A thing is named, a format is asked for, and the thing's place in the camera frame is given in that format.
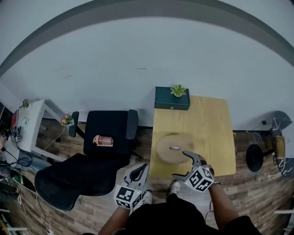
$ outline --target round wooden board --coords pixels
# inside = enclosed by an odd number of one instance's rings
[[[161,161],[168,164],[181,164],[189,160],[182,152],[193,151],[193,143],[184,135],[167,135],[159,140],[156,151]]]

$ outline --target person's arm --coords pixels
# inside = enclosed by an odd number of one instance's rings
[[[98,235],[111,235],[118,229],[123,229],[128,221],[130,210],[118,207],[109,220],[99,231]]]
[[[209,192],[215,212],[215,221],[219,230],[239,217],[239,214],[219,184],[211,185]]]

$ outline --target small plant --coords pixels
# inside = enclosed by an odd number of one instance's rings
[[[175,87],[170,88],[171,94],[174,94],[175,97],[181,97],[182,95],[185,95],[186,88],[183,88],[181,85],[175,85]]]
[[[70,114],[65,114],[62,118],[61,118],[61,126],[62,127],[66,127],[69,124],[73,124],[74,119]]]
[[[29,105],[29,100],[25,99],[23,100],[23,104],[19,107],[19,108],[28,108],[28,105]]]

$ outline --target dark green box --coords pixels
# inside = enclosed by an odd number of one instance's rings
[[[188,110],[190,107],[189,89],[185,90],[186,95],[175,97],[171,94],[170,87],[159,87],[155,89],[155,108]]]

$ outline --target black office chair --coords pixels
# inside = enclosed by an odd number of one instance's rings
[[[35,188],[57,209],[72,210],[79,195],[102,196],[115,186],[116,172],[127,166],[138,128],[138,113],[129,111],[91,111],[85,133],[78,128],[79,113],[72,114],[75,125],[69,135],[84,138],[84,153],[75,154],[37,172]],[[96,146],[96,135],[113,137],[113,147]]]

